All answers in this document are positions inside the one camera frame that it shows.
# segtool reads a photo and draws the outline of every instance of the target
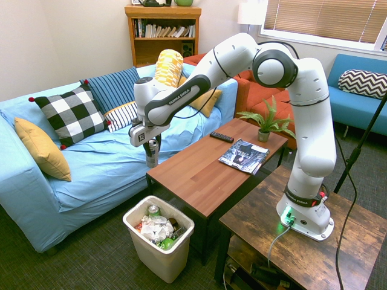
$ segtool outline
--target crumpled paper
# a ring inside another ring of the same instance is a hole
[[[141,222],[141,234],[153,242],[161,242],[174,232],[171,222],[163,216],[144,216]]]

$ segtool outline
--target trash can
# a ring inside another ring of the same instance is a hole
[[[174,218],[181,227],[186,228],[186,232],[169,250],[159,248],[134,228],[144,215],[148,215],[148,207],[152,204],[160,208],[162,216]],[[123,222],[128,227],[140,260],[165,282],[172,283],[187,264],[189,239],[195,227],[193,220],[164,200],[147,196],[124,215]]]

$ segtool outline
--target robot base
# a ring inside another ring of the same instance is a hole
[[[288,227],[294,219],[291,228],[318,242],[325,240],[333,232],[334,222],[330,217],[329,209],[324,203],[317,207],[306,208],[291,202],[286,195],[277,204],[277,213],[281,217],[281,224]]]

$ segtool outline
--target wall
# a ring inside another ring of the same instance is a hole
[[[202,8],[199,53],[210,51],[236,33],[247,32],[247,25],[236,23],[238,5],[245,1],[193,1],[194,6]],[[0,0],[0,101],[131,67],[124,12],[124,6],[130,3]],[[250,34],[256,36],[258,28],[252,27]],[[267,40],[255,38],[258,42]],[[337,53],[380,58],[291,43],[300,57],[319,59],[326,73]]]

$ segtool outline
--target blue sofa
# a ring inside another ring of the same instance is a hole
[[[184,64],[183,74],[189,76],[194,68]],[[154,76],[155,66],[137,71],[140,77]],[[146,188],[145,173],[149,168],[145,152],[142,146],[130,145],[130,127],[114,133],[99,132],[63,150],[71,182],[42,173],[16,135],[14,118],[19,117],[38,125],[60,146],[45,115],[28,98],[63,94],[79,85],[73,83],[0,102],[0,204],[39,253]],[[237,82],[228,80],[218,89],[223,93],[209,118],[197,114],[187,120],[172,119],[170,129],[162,133],[160,163],[233,118]],[[195,112],[187,106],[177,115],[187,117]]]
[[[339,89],[339,77],[349,69],[362,69],[387,74],[387,61],[338,54],[328,77],[333,120],[348,126],[366,129],[380,104],[376,98],[352,94]],[[387,108],[382,109],[371,132],[387,135]]]

